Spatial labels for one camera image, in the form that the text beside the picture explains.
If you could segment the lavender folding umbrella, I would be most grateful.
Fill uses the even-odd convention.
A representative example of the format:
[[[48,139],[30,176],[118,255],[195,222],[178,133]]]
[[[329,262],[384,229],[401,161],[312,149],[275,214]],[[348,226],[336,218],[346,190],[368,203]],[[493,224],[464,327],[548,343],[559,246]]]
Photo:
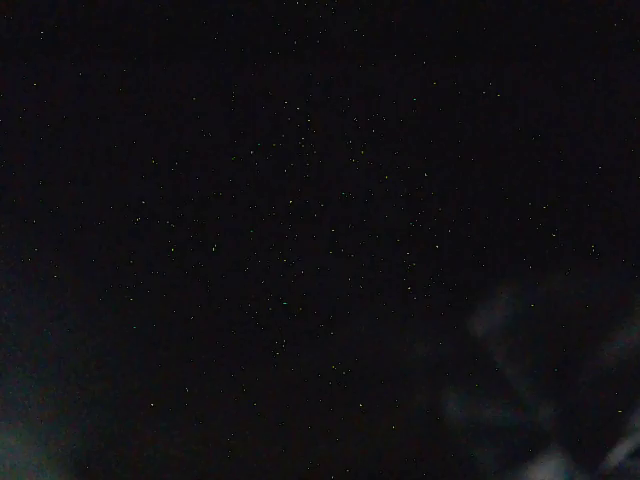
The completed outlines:
[[[635,1],[5,1],[5,479],[635,479]]]

